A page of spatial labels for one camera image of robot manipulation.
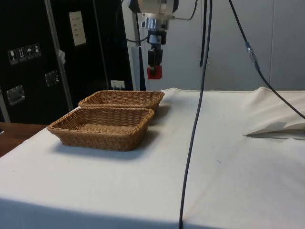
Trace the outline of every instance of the sticker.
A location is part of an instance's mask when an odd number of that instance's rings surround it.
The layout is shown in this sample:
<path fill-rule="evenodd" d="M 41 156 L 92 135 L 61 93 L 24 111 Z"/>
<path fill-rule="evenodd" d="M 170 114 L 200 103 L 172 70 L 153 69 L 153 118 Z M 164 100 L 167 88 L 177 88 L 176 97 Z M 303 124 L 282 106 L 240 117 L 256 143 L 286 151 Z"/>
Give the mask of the sticker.
<path fill-rule="evenodd" d="M 33 51 L 33 47 L 31 45 L 25 46 L 25 52 L 26 52 L 28 60 L 34 58 L 34 51 Z"/>
<path fill-rule="evenodd" d="M 10 64 L 17 64 L 18 63 L 18 58 L 17 58 L 17 54 L 16 54 L 16 50 L 9 50 L 8 51 L 8 55 L 9 55 L 9 60 L 10 60 Z"/>
<path fill-rule="evenodd" d="M 35 57 L 41 56 L 40 45 L 38 43 L 37 44 L 33 44 L 33 49 L 34 49 L 34 56 Z"/>
<path fill-rule="evenodd" d="M 17 56 L 18 56 L 19 62 L 27 60 L 24 47 L 21 47 L 21 48 L 17 49 Z"/>
<path fill-rule="evenodd" d="M 70 12 L 70 24 L 72 29 L 72 36 L 74 40 L 74 46 L 85 44 L 86 43 L 86 35 L 84 31 L 84 25 L 82 23 L 81 12 Z"/>

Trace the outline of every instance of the cable clip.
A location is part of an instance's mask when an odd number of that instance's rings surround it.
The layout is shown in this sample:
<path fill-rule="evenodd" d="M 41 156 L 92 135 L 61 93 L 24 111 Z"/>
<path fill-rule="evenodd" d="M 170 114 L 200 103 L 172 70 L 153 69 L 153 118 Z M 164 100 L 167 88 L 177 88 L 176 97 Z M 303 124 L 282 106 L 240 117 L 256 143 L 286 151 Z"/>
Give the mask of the cable clip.
<path fill-rule="evenodd" d="M 254 66 L 255 66 L 256 68 L 259 69 L 260 67 L 259 67 L 259 65 L 258 65 L 257 57 L 256 57 L 256 55 L 255 55 L 255 53 L 254 53 L 254 50 L 253 50 L 253 48 L 251 47 L 251 45 L 250 45 L 249 42 L 246 42 L 246 47 L 247 47 L 247 51 L 248 51 L 248 53 L 249 53 L 249 55 L 250 55 L 250 58 L 251 58 L 252 63 L 254 64 Z"/>

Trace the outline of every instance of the white label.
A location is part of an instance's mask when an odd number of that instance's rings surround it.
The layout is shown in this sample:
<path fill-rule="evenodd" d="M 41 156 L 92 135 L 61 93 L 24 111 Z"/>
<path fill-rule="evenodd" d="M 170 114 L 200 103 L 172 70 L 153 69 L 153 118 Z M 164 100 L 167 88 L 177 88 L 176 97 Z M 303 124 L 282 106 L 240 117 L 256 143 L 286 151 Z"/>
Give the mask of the white label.
<path fill-rule="evenodd" d="M 86 36 L 84 31 L 84 25 L 82 24 L 81 12 L 70 12 L 69 17 L 74 39 L 74 46 L 85 44 Z"/>

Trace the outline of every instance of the metal pole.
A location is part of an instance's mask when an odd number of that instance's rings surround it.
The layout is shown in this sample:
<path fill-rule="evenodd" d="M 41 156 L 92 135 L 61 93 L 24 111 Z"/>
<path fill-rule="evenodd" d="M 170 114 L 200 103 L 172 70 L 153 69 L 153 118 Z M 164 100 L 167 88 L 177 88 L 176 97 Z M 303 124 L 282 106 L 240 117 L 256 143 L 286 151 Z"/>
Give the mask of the metal pole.
<path fill-rule="evenodd" d="M 8 110 L 6 109 L 1 87 L 0 87 L 0 110 L 2 111 L 4 121 L 6 123 L 10 123 L 10 116 L 9 116 Z"/>
<path fill-rule="evenodd" d="M 101 30 L 100 30 L 99 19 L 98 19 L 98 16 L 97 16 L 95 0 L 92 0 L 92 3 L 93 3 L 93 8 L 94 8 L 94 16 L 95 16 L 96 29 L 97 29 L 97 33 L 98 33 L 98 37 L 99 37 L 99 45 L 100 45 L 100 50 L 101 50 L 101 55 L 102 55 L 102 62 L 103 62 L 103 65 L 104 65 L 104 74 L 105 74 L 105 77 L 106 77 L 107 88 L 109 90 L 110 86 L 109 86 L 109 81 L 108 81 L 108 77 L 107 77 L 105 57 L 104 57 L 104 51 L 103 51 L 103 46 L 102 46 Z"/>
<path fill-rule="evenodd" d="M 65 68 L 64 68 L 64 66 L 63 66 L 63 64 L 60 60 L 59 55 L 58 55 L 58 50 L 60 50 L 61 48 L 60 48 L 59 41 L 58 41 L 58 36 L 57 36 L 57 32 L 56 32 L 56 27 L 55 27 L 55 22 L 54 22 L 54 17 L 53 17 L 53 12 L 52 12 L 52 7 L 51 7 L 50 0 L 44 0 L 44 4 L 46 6 L 46 11 L 47 11 L 47 15 L 48 15 L 49 24 L 50 24 L 54 49 L 56 51 L 58 68 L 59 68 L 60 73 L 61 73 L 61 80 L 62 80 L 63 89 L 65 91 L 65 95 L 66 95 L 68 109 L 69 109 L 69 111 L 71 111 L 73 109 L 73 104 L 72 104 L 72 99 L 71 99 L 71 94 L 70 94 L 70 89 L 69 89 L 69 84 L 68 84 Z"/>

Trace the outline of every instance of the basket rim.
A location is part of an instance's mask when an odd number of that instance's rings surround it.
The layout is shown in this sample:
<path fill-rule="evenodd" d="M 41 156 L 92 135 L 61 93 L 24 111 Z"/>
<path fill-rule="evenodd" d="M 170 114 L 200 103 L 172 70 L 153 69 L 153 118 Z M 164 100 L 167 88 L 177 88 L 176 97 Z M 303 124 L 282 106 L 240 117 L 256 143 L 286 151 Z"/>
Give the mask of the basket rim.
<path fill-rule="evenodd" d="M 98 132 L 98 131 L 81 131 L 81 130 L 70 130 L 70 129 L 64 129 L 64 128 L 57 128 L 57 127 L 53 127 L 54 125 L 62 122 L 63 120 L 65 120 L 66 118 L 68 118 L 69 116 L 71 116 L 72 114 L 76 113 L 76 112 L 81 112 L 81 110 L 139 110 L 139 111 L 147 111 L 148 114 L 147 116 L 136 126 L 134 126 L 130 131 L 124 133 L 124 134 L 119 134 L 119 133 L 103 133 L 103 132 Z M 126 138 L 130 135 L 134 135 L 140 128 L 141 125 L 146 125 L 154 116 L 154 111 L 152 109 L 142 109 L 142 108 L 120 108 L 120 107 L 79 107 L 69 113 L 67 113 L 66 115 L 64 115 L 63 117 L 59 118 L 58 120 L 56 120 L 55 122 L 51 123 L 48 126 L 48 131 L 50 131 L 52 134 L 56 133 L 73 133 L 76 135 L 94 135 L 94 136 L 99 136 L 99 137 L 116 137 L 116 138 Z"/>
<path fill-rule="evenodd" d="M 112 103 L 104 103 L 104 104 L 91 104 L 91 103 L 86 103 L 89 99 L 91 99 L 92 97 L 94 97 L 97 94 L 102 94 L 102 93 L 106 93 L 106 92 L 115 92 L 115 93 L 129 93 L 129 94 L 151 94 L 151 93 L 157 93 L 159 94 L 156 98 L 152 99 L 149 103 L 146 104 L 129 104 L 128 107 L 147 107 L 149 105 L 155 104 L 156 102 L 158 102 L 159 100 L 163 99 L 165 93 L 161 92 L 161 91 L 112 91 L 112 90 L 104 90 L 104 91 L 98 91 L 93 93 L 92 95 L 89 95 L 88 97 L 84 98 L 83 100 L 81 100 L 78 103 L 78 106 L 80 107 L 84 107 L 84 106 L 115 106 L 115 107 L 126 107 L 126 105 L 124 104 L 112 104 Z"/>

